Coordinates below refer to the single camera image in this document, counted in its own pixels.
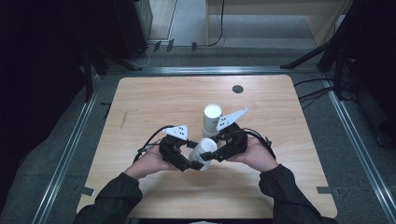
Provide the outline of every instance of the white cup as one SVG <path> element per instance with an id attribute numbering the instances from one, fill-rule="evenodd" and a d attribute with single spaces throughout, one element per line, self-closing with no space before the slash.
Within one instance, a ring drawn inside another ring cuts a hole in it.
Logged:
<path id="1" fill-rule="evenodd" d="M 209 168 L 210 161 L 204 161 L 201 158 L 201 154 L 204 154 L 206 152 L 214 152 L 217 149 L 218 145 L 216 145 L 215 141 L 210 138 L 203 138 L 190 153 L 189 159 L 190 161 L 198 161 L 203 164 L 204 166 L 201 168 L 201 171 L 207 170 L 207 168 Z"/>
<path id="2" fill-rule="evenodd" d="M 205 107 L 204 119 L 202 121 L 203 137 L 207 137 L 205 133 L 212 134 L 210 136 L 216 135 L 218 133 L 216 127 L 218 126 L 221 113 L 222 110 L 219 105 L 211 104 Z"/>

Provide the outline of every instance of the hand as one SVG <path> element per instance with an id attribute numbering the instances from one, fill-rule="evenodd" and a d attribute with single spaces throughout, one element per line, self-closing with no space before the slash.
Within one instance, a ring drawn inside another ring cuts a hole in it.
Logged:
<path id="1" fill-rule="evenodd" d="M 260 143 L 259 139 L 255 137 L 247 139 L 247 150 L 245 153 L 232 156 L 227 161 L 242 162 L 260 172 L 267 172 L 278 166 L 276 160 Z"/>
<path id="2" fill-rule="evenodd" d="M 139 160 L 125 170 L 125 174 L 133 179 L 140 179 L 159 171 L 176 171 L 177 168 L 169 162 L 163 161 L 160 147 L 149 149 Z"/>

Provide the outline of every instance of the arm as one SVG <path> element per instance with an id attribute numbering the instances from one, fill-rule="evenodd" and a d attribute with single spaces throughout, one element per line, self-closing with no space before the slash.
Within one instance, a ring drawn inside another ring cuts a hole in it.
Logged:
<path id="1" fill-rule="evenodd" d="M 99 192 L 95 204 L 82 208 L 73 223 L 125 223 L 132 209 L 142 200 L 140 178 L 165 170 L 177 170 L 163 161 L 159 147 L 150 149 L 137 162 L 114 178 Z"/>
<path id="2" fill-rule="evenodd" d="M 322 223 L 318 210 L 295 184 L 293 173 L 278 164 L 256 138 L 247 139 L 247 151 L 228 161 L 242 162 L 262 172 L 260 189 L 274 198 L 274 223 Z"/>

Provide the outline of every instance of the black hole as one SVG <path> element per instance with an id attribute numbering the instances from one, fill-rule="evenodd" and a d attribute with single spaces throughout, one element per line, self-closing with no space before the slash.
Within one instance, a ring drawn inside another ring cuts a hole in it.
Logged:
<path id="1" fill-rule="evenodd" d="M 233 92 L 242 93 L 243 91 L 244 91 L 244 88 L 242 86 L 239 86 L 239 85 L 233 86 Z"/>

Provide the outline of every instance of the wooden table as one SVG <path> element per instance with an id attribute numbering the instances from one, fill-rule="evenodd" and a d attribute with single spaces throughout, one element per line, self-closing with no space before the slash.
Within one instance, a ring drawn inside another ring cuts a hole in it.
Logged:
<path id="1" fill-rule="evenodd" d="M 244 88 L 234 93 L 233 86 Z M 273 141 L 277 161 L 290 168 L 297 185 L 326 217 L 337 210 L 296 92 L 288 76 L 127 77 L 120 81 L 86 183 L 96 194 L 133 161 L 136 150 L 164 125 L 189 127 L 202 138 L 204 107 L 218 104 L 223 115 L 242 107 L 237 121 Z M 160 134 L 154 139 L 163 137 Z M 182 147 L 188 157 L 190 148 Z M 212 161 L 208 170 L 159 172 L 140 180 L 144 198 L 130 217 L 268 218 L 273 199 L 259 190 L 259 172 L 241 163 Z M 78 210 L 94 201 L 82 195 Z"/>
<path id="2" fill-rule="evenodd" d="M 351 3 L 352 0 L 226 0 L 224 15 L 302 15 L 320 46 Z M 222 0 L 206 0 L 206 44 L 209 44 L 209 16 L 220 15 L 221 4 Z"/>

